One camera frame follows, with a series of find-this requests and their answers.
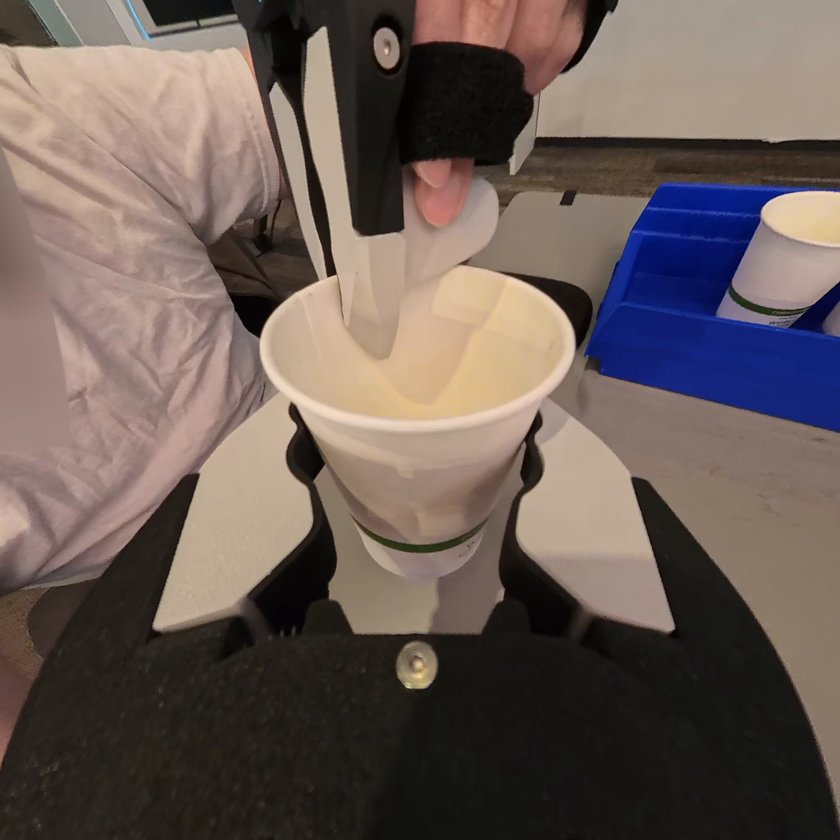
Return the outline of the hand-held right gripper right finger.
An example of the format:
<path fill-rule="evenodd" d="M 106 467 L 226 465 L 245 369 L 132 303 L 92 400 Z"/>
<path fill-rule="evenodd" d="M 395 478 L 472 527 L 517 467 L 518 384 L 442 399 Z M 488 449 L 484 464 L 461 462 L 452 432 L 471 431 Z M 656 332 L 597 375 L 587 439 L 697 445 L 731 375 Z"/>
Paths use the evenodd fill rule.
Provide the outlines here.
<path fill-rule="evenodd" d="M 595 618 L 676 628 L 633 479 L 581 422 L 546 400 L 523 445 L 522 487 L 504 532 L 504 597 L 533 632 L 582 637 Z"/>

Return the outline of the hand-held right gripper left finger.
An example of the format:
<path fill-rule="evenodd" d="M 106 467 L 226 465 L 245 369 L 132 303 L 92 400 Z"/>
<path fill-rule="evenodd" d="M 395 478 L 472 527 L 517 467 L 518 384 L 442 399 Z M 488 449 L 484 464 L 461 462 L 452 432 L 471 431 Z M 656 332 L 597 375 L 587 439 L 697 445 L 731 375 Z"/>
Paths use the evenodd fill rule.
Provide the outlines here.
<path fill-rule="evenodd" d="M 239 618 L 256 636 L 299 633 L 338 564 L 315 483 L 323 467 L 282 395 L 226 438 L 197 478 L 153 630 Z"/>

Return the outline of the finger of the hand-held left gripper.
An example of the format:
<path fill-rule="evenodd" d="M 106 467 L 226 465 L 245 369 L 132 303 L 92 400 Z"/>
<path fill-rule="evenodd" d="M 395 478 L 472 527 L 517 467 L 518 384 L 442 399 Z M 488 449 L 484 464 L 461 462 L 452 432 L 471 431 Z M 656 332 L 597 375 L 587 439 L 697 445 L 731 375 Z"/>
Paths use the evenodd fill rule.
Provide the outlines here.
<path fill-rule="evenodd" d="M 328 60 L 333 82 L 304 82 L 311 154 L 329 217 L 332 257 L 339 282 L 343 323 L 374 358 L 392 352 L 406 294 L 464 264 L 489 244 L 498 222 L 495 189 L 473 181 L 465 206 L 446 227 L 435 227 L 417 211 L 405 185 L 396 138 L 404 82 L 394 71 L 374 80 L 373 115 L 358 118 L 359 74 L 355 60 L 334 58 L 328 27 L 320 27 L 304 48 L 303 69 Z"/>
<path fill-rule="evenodd" d="M 291 92 L 287 92 L 276 77 L 269 91 L 269 105 L 276 125 L 278 155 L 289 197 L 317 277 L 324 280 L 336 276 L 337 272 L 333 261 L 329 217 L 318 170 L 312 158 L 302 103 L 304 82 L 308 76 L 318 82 L 333 82 L 329 61 L 315 59 L 313 68 L 304 69 L 299 77 L 292 76 Z"/>

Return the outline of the blue plastic bin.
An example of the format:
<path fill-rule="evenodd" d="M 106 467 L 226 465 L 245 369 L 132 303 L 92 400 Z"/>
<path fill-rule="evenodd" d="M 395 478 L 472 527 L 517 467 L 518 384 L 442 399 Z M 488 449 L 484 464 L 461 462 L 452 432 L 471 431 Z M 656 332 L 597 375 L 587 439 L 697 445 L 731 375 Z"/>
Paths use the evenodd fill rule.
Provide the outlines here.
<path fill-rule="evenodd" d="M 780 196 L 837 199 L 792 186 L 660 186 L 633 226 L 587 354 L 601 373 L 837 432 L 838 271 L 807 299 L 751 297 L 732 280 Z"/>

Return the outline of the person's right forearm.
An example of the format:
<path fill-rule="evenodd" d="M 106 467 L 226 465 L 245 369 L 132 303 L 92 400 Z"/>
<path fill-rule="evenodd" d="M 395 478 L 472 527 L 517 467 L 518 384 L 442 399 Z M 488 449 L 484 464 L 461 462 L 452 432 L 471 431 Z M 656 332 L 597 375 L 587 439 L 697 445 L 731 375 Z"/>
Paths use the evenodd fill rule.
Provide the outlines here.
<path fill-rule="evenodd" d="M 1 654 L 1 763 L 31 686 L 31 680 Z"/>

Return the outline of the person's left hand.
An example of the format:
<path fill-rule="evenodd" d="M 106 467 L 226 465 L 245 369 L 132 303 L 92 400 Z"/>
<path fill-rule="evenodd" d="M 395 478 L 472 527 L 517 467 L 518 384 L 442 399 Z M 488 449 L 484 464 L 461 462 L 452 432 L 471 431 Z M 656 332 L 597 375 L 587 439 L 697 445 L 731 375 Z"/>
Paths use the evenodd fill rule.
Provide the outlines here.
<path fill-rule="evenodd" d="M 458 42 L 520 59 L 526 90 L 540 94 L 571 63 L 585 33 L 586 1 L 421 1 L 416 44 Z M 413 164 L 416 207 L 438 228 L 460 215 L 475 171 L 469 158 Z"/>

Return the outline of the large dark wall screen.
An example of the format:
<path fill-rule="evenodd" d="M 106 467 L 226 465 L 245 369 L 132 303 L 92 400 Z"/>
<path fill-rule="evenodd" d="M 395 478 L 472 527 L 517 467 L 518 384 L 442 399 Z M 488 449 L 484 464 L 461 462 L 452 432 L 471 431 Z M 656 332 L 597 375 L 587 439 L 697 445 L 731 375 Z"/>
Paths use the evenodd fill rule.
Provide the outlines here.
<path fill-rule="evenodd" d="M 125 4 L 150 38 L 238 22 L 231 1 L 126 1 Z"/>

